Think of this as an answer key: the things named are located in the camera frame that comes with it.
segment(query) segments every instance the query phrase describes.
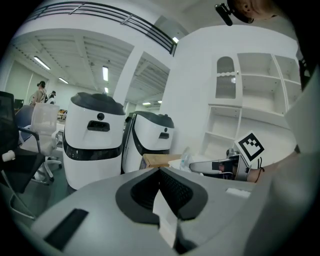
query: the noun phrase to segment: mesh chair back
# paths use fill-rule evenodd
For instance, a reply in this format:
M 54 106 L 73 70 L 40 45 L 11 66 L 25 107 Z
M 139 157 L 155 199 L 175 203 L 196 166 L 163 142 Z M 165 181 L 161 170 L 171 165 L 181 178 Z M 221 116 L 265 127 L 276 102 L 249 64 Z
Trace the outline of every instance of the mesh chair back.
M 31 120 L 30 129 L 39 135 L 51 136 L 57 129 L 59 106 L 36 103 Z
M 16 114 L 15 121 L 18 127 L 26 127 L 31 125 L 32 114 L 34 107 L 30 105 L 24 105 Z M 21 132 L 21 137 L 24 141 L 30 138 L 32 135 L 29 133 Z
M 14 111 L 14 95 L 0 91 L 0 156 L 18 147 L 19 131 Z

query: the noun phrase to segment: office chair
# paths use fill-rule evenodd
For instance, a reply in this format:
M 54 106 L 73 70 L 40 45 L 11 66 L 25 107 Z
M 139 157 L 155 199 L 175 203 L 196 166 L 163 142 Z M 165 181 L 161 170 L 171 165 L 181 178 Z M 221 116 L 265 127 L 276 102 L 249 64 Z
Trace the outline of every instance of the office chair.
M 41 153 L 45 155 L 44 170 L 48 173 L 50 179 L 53 181 L 54 176 L 49 168 L 49 164 L 58 164 L 62 168 L 61 161 L 54 160 L 52 157 L 53 150 L 57 149 L 59 142 L 57 131 L 57 116 L 59 106 L 36 103 L 32 113 L 32 120 L 30 130 L 39 134 Z M 34 137 L 29 138 L 21 146 L 22 149 L 37 152 L 37 141 Z
M 38 148 L 37 152 L 24 150 L 18 146 L 19 131 L 34 136 Z M 14 111 L 14 96 L 11 93 L 3 91 L 0 91 L 0 134 L 0 171 L 2 174 L 0 175 L 0 182 L 9 187 L 12 192 L 9 207 L 14 212 L 35 220 L 35 215 L 28 209 L 17 193 L 24 193 L 29 182 L 33 180 L 32 178 L 36 171 L 44 163 L 45 156 L 41 154 L 38 133 L 17 126 Z M 7 161 L 5 155 L 9 151 L 13 151 L 15 156 Z M 48 185 L 48 174 L 46 174 L 46 180 L 47 182 L 44 184 Z M 13 203 L 15 199 L 20 202 L 29 214 L 25 214 L 14 208 Z

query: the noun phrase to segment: floor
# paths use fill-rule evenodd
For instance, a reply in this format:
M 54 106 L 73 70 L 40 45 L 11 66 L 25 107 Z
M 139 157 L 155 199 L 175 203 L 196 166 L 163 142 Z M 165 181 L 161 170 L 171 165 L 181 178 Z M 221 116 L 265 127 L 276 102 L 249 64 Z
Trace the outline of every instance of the floor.
M 50 165 L 49 167 L 54 176 L 54 182 L 51 185 L 30 182 L 26 187 L 25 192 L 19 195 L 36 217 L 73 193 L 73 189 L 68 185 L 63 165 L 62 169 L 59 169 L 57 164 Z M 10 189 L 2 184 L 0 184 L 0 188 L 5 202 L 9 205 L 9 200 L 12 195 Z M 21 207 L 16 200 L 14 202 L 14 207 L 19 211 L 25 212 L 23 207 Z M 28 227 L 33 223 L 31 219 L 23 217 L 15 212 L 13 212 L 13 217 L 16 221 L 22 222 Z

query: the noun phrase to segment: label sticker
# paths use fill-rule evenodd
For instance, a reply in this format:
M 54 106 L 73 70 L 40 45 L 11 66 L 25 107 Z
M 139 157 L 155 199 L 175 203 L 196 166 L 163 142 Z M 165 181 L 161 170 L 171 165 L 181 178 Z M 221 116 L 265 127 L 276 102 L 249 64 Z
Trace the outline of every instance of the label sticker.
M 237 139 L 235 144 L 250 166 L 252 165 L 252 162 L 257 160 L 262 152 L 265 151 L 265 148 L 261 145 L 253 131 L 250 131 L 247 135 Z

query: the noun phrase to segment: ceiling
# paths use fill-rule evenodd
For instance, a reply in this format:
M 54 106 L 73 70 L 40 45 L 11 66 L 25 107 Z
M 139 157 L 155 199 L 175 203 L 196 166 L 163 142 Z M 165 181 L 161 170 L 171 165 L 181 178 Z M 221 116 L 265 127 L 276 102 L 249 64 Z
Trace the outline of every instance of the ceiling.
M 115 92 L 132 49 L 132 45 L 116 38 L 77 29 L 42 30 L 17 37 L 11 42 L 13 54 L 40 75 L 48 79 L 61 77 L 72 86 L 101 93 L 108 87 L 110 95 Z M 51 69 L 46 70 L 38 64 L 34 56 L 38 56 Z M 169 70 L 162 70 L 151 63 L 150 58 L 147 61 L 144 57 L 132 79 L 126 97 L 129 102 L 140 103 L 165 91 Z M 103 66 L 109 69 L 108 82 L 103 80 Z

